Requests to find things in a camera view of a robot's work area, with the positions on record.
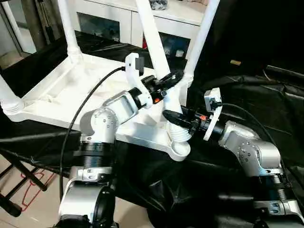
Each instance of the white robotic arm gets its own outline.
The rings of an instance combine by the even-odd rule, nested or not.
[[[182,79],[182,73],[170,73],[161,80],[154,76],[140,80],[143,61],[135,53],[126,58],[125,70],[134,88],[111,97],[80,120],[80,148],[74,153],[76,163],[60,204],[57,227],[70,227],[74,223],[82,227],[116,227],[113,164],[117,128],[141,108],[160,102],[166,91]]]
[[[256,132],[233,121],[227,121],[223,127],[218,122],[222,102],[219,88],[205,93],[207,111],[211,117],[196,113],[183,107],[183,114],[165,110],[163,115],[170,122],[189,129],[193,135],[202,132],[204,140],[210,136],[218,140],[219,146],[233,152],[245,174],[251,179],[254,194],[253,207],[261,221],[257,227],[277,227],[273,218],[295,216],[300,225],[282,223],[283,227],[303,227],[304,218],[292,190],[292,185],[284,174],[281,155],[278,148],[263,141]]]

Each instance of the metal bracket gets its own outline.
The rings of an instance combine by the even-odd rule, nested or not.
[[[138,96],[141,105],[148,109],[152,106],[153,100],[148,91],[148,89],[144,86],[140,76],[140,70],[137,69],[138,64],[136,64],[136,60],[139,59],[139,55],[137,53],[131,53],[125,58],[125,72],[128,83],[133,87],[138,88],[142,94]]]
[[[210,125],[205,133],[204,140],[208,141],[212,131],[215,127],[215,124],[217,123],[219,116],[222,112],[222,106],[217,107],[215,110],[212,108],[211,103],[212,102],[222,102],[222,98],[220,96],[220,90],[219,88],[213,88],[212,90],[208,90],[204,94],[204,99],[205,99],[205,104],[206,104],[206,109],[208,112],[213,113],[213,115],[210,116],[211,122]]]

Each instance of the black cable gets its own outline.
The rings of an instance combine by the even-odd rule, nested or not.
[[[61,154],[60,154],[60,171],[59,171],[59,192],[60,192],[60,201],[62,200],[62,197],[63,197],[63,176],[62,176],[62,171],[63,171],[63,154],[64,154],[64,151],[65,151],[65,147],[66,147],[66,143],[67,143],[67,138],[72,130],[72,127],[75,123],[75,120],[76,118],[78,117],[79,113],[81,112],[82,108],[85,106],[85,104],[87,103],[87,101],[90,99],[90,97],[92,96],[92,94],[96,91],[96,89],[109,77],[111,76],[112,74],[114,74],[115,72],[117,71],[120,71],[120,70],[125,70],[125,67],[122,66],[120,68],[117,68],[113,71],[111,71],[109,74],[107,74],[103,79],[100,80],[100,82],[98,82],[98,84],[92,89],[92,91],[88,94],[88,96],[85,98],[85,100],[83,101],[83,103],[80,105],[79,109],[77,110],[71,124],[69,125],[68,129],[67,129],[67,132],[66,132],[66,136],[65,136],[65,139],[62,143],[62,148],[61,148]]]
[[[247,111],[246,109],[236,105],[236,104],[230,104],[230,103],[220,103],[222,106],[230,106],[230,107],[234,107],[234,108],[238,108],[239,110],[242,110],[244,113],[246,113],[247,115],[249,115],[261,128],[262,130],[264,131],[264,133],[267,135],[267,137],[269,138],[270,142],[277,147],[274,139],[272,138],[272,136],[270,135],[270,133],[268,132],[268,130],[261,124],[261,122],[258,121],[258,119],[256,119],[254,117],[254,115],[252,115],[249,111]],[[286,180],[288,182],[289,181],[289,178],[287,176],[287,172],[286,172],[286,168],[285,168],[285,164],[284,164],[284,161],[283,161],[283,158],[281,159],[281,165],[282,165],[282,169],[285,173],[285,177],[286,177]]]

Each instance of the chair leg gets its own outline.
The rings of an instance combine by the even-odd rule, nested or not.
[[[2,156],[18,170],[20,170],[28,179],[35,183],[42,191],[46,191],[48,189],[47,186],[44,185],[33,173],[31,173],[19,160],[6,153],[2,153]]]
[[[39,168],[35,167],[31,173],[35,173]],[[5,198],[10,199],[13,197],[13,195],[15,195],[15,193],[19,190],[19,188],[21,188],[22,185],[24,185],[24,183],[28,180],[27,177],[23,178],[22,181],[20,181],[6,196]]]
[[[0,207],[2,207],[7,213],[9,213],[11,216],[18,217],[22,209],[17,204],[11,202],[9,199],[7,199],[5,196],[0,194]]]
[[[7,174],[14,166],[11,164],[9,167],[7,167],[5,169],[5,171],[3,171],[2,173],[0,173],[0,179],[5,175]]]

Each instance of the black plastic sheet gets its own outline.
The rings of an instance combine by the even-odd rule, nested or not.
[[[124,61],[131,52],[145,57],[147,50],[77,34],[84,53]],[[66,57],[66,44],[59,40],[48,48],[20,61],[3,73],[15,93],[23,96]],[[171,68],[183,69],[185,61],[169,59]],[[188,107],[201,113],[203,94],[220,87],[224,102],[250,111],[269,130],[282,154],[294,191],[304,202],[304,90],[299,85],[268,81],[246,75],[222,76],[205,81],[196,72],[189,90]],[[223,108],[221,121],[233,120],[253,128],[268,140],[261,129],[238,110]],[[36,166],[59,171],[59,155],[66,129],[34,121],[12,123],[0,114],[0,152],[10,153]],[[79,144],[79,132],[73,131],[65,153],[65,175]],[[148,209],[155,227],[251,228],[254,216],[248,179],[232,153],[216,142],[204,142],[202,135],[190,140],[191,153],[183,162],[175,162],[163,152],[116,143],[118,197]]]

